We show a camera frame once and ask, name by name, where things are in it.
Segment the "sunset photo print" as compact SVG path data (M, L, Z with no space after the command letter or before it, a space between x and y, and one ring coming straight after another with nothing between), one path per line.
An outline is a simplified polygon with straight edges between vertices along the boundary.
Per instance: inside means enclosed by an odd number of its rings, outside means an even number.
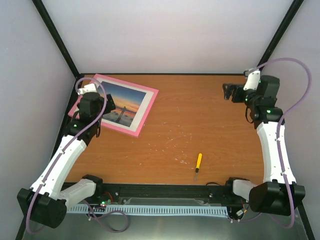
M105 93L111 94L115 104L115 109L104 114L102 118L107 122L130 127L146 93L112 82L102 81L101 84Z

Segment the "pink picture frame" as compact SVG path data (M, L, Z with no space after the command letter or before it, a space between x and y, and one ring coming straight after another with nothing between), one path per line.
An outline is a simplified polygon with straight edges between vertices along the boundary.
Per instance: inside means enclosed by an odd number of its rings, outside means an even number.
M106 121L103 119L103 116L102 116L102 120L101 120L101 125L103 127L106 127L106 128L109 128L109 129L112 129L112 130L115 130L115 131L118 131L121 133L125 133L128 135L134 136L134 137L139 136L140 131L145 123L145 120L147 119L147 116L151 110L151 107L152 107L159 91L157 89L154 89L151 87L139 85L136 83L131 83L128 81L116 79L116 78L101 75L101 74L95 74L92 78L84 77L82 82L79 82L76 84L75 91L78 90L79 88L83 88L85 85L95 84L97 87L97 92L103 97L104 94L106 94L106 92L105 92L105 89L102 85L102 82L115 83L120 86L124 86L127 88L131 88L131 89L146 93L130 127L126 127L126 126L123 126L123 125L120 125L120 124L117 124L114 122ZM83 97L83 95L78 95L76 102L74 103L74 105L71 107L71 109L68 112L68 115L70 117L76 111L79 110L79 108L77 107L77 104L80 102L82 97Z

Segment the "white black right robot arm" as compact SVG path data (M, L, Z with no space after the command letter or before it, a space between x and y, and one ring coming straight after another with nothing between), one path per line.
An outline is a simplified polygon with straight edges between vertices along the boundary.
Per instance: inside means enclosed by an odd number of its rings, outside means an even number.
M264 174L256 185L244 178L231 177L227 184L233 194L248 201L254 212L289 216L306 195L294 177L285 144L283 111L276 107L280 80L252 73L244 84L224 83L224 99L244 103L245 117L254 125L260 140Z

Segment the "black right corner post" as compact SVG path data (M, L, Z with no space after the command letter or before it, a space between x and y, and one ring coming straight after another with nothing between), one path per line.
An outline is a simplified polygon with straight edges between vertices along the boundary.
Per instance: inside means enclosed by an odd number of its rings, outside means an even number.
M265 49L260 61L258 62L258 66L266 63L270 59L270 57L272 56L276 47L278 46L280 40L284 36L286 30L290 26L292 20L294 19L295 15L299 11L299 9L303 3L304 3L304 0L293 0L292 1L290 7L288 8L282 21L280 22L277 30L275 31L271 41L269 42L267 48Z

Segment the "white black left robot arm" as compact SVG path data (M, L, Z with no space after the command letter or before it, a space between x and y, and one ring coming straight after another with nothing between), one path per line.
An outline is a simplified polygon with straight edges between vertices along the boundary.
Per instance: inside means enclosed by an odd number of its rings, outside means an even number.
M21 211L28 220L53 229L76 204L87 198L96 202L104 195L103 180L90 174L62 189L78 157L93 137L99 137L100 113L110 113L116 105L111 94L102 97L97 92L88 92L82 95L77 107L75 115L79 118L73 117L67 124L58 150L46 169L29 189L21 188L17 194Z

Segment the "black corner post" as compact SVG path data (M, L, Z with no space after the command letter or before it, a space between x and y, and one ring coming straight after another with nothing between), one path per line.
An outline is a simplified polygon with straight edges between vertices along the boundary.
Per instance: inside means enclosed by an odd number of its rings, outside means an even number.
M282 21L280 22L277 30L275 31L271 41L269 42L267 48L265 49L260 61L258 62L258 66L266 63L270 59L270 57L272 56L276 47L278 46L280 40L284 36L286 30L290 26L292 20L294 19L295 15L299 11L299 9L303 3L304 3L304 0L293 0L292 1L290 7L288 8Z
M32 0L33 5L35 6L37 12L39 13L42 21L44 22L47 30L49 31L52 39L54 40L56 46L58 47L60 53L62 54L66 64L68 65L72 75L77 78L80 73L67 49L65 46L63 39L61 38L50 14L47 11L42 0Z

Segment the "yellow handled screwdriver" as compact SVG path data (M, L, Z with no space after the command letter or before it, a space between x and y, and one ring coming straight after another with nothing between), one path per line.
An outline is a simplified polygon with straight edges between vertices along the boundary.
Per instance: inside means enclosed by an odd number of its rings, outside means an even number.
M197 181L197 176L198 176L198 173L199 173L199 170L200 170L202 157L203 157L202 153L199 153L198 156L197 156L197 161L196 161L196 166L195 166L194 182Z

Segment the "black left corner post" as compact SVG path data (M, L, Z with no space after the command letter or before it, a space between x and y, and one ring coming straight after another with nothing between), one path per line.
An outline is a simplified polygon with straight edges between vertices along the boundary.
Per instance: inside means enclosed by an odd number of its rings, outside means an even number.
M52 39L54 40L56 46L58 47L60 53L62 54L66 64L68 65L72 75L77 78L80 73L67 49L65 46L63 39L61 38L50 14L47 11L42 0L32 0L33 5L35 6L37 12L39 13L42 21L44 22L47 30L49 31Z

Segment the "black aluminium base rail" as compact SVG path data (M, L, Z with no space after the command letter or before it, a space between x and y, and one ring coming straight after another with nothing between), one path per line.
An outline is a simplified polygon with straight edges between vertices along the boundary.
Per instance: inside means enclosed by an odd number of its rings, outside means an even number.
M121 204L123 200L131 198L191 199L222 206L240 207L242 205L241 198L234 195L230 187L222 185L104 183L98 196L89 196L84 199L91 204L98 204L107 200Z

